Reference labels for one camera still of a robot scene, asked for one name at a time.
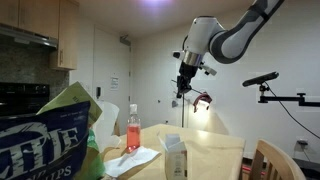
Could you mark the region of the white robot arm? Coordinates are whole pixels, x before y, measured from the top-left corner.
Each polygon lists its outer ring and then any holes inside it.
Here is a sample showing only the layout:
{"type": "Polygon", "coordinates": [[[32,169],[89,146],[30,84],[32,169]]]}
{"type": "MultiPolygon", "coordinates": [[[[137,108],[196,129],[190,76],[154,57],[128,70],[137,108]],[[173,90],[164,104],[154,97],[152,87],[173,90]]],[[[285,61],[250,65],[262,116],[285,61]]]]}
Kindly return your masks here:
{"type": "Polygon", "coordinates": [[[192,87],[192,78],[201,68],[204,55],[209,52],[222,64],[238,61],[258,31],[268,22],[284,0],[255,0],[238,23],[225,29],[214,16],[199,16],[192,22],[182,49],[173,56],[181,60],[177,76],[177,97],[181,98],[192,87]]]}

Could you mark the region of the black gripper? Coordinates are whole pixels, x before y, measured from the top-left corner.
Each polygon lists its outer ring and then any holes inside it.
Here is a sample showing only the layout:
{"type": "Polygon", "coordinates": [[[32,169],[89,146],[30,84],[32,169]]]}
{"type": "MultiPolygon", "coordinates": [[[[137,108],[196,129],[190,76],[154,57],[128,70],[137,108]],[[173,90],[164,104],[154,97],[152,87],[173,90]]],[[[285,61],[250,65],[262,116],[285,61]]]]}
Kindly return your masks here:
{"type": "Polygon", "coordinates": [[[183,93],[181,90],[190,90],[191,89],[191,79],[196,75],[198,70],[197,66],[191,66],[184,62],[181,63],[179,68],[179,76],[177,77],[178,89],[176,98],[181,99],[183,93]]]}

